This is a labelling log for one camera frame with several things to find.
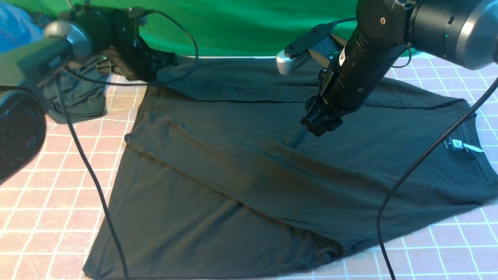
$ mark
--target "clothing tag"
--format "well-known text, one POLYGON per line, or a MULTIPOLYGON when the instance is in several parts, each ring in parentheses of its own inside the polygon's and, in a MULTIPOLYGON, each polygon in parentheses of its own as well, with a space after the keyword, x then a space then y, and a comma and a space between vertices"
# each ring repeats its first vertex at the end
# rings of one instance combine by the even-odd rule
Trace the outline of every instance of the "clothing tag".
POLYGON ((344 63, 344 61, 346 60, 346 54, 344 53, 344 50, 346 48, 344 47, 343 48, 343 51, 341 52, 341 56, 339 56, 339 66, 342 66, 342 64, 344 63))
POLYGON ((463 141, 457 140, 457 139, 450 138, 449 141, 445 140, 443 142, 443 145, 445 146, 446 149, 449 149, 452 147, 454 150, 461 149, 461 150, 465 150, 467 152, 469 150, 476 151, 476 152, 484 152, 481 148, 463 143, 463 141))

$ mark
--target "t-shirt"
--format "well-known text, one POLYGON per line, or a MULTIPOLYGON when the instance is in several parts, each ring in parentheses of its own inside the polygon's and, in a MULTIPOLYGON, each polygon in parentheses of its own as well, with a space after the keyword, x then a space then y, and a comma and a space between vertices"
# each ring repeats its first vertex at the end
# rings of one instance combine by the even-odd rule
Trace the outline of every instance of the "t-shirt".
MULTIPOLYGON (((180 63, 176 74, 192 60, 180 63)), ((192 76, 148 88, 110 200, 131 278, 271 277, 378 244, 384 198, 470 106, 385 78, 363 108, 317 138, 299 121, 320 69, 310 62, 281 76, 273 59, 201 59, 192 76)), ((384 214, 385 241, 498 196, 475 118, 399 189, 384 214)), ((123 278, 105 222, 84 272, 123 278)))

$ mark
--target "blue cloth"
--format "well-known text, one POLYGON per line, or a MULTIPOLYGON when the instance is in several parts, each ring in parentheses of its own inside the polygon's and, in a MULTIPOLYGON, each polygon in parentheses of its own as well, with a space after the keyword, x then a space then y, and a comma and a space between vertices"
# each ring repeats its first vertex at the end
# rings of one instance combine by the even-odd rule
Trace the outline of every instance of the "blue cloth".
POLYGON ((43 29, 36 26, 23 9, 0 2, 0 53, 42 38, 43 29))

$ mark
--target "green backdrop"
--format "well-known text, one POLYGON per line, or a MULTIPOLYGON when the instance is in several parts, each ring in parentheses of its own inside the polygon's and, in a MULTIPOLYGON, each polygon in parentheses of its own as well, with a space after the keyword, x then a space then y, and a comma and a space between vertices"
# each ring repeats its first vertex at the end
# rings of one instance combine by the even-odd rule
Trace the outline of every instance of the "green backdrop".
MULTIPOLYGON (((66 0, 6 0, 24 9, 57 16, 66 0)), ((73 4, 84 0, 72 0, 73 4)), ((355 16, 356 0, 92 0, 92 4, 161 10, 192 33, 201 55, 276 55, 320 23, 355 16)), ((188 37, 160 15, 151 15, 140 33, 153 48, 193 55, 188 37)), ((356 22, 336 27, 349 38, 356 22)))

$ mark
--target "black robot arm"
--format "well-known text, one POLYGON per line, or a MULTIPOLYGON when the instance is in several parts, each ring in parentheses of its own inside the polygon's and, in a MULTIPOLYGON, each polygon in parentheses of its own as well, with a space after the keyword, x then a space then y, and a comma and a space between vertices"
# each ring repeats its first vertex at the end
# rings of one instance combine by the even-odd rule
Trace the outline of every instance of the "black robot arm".
POLYGON ((357 27, 347 42, 335 23, 314 27, 277 55, 281 74, 311 57, 324 68, 318 94, 301 124, 321 136, 359 110, 396 60, 411 47, 478 70, 497 60, 496 0, 359 0, 357 27))
POLYGON ((152 49, 141 38, 138 27, 149 13, 77 5, 45 28, 43 40, 0 54, 0 185, 41 150, 47 101, 40 86, 66 65, 85 65, 103 54, 98 71, 145 82, 177 65, 175 53, 152 49))

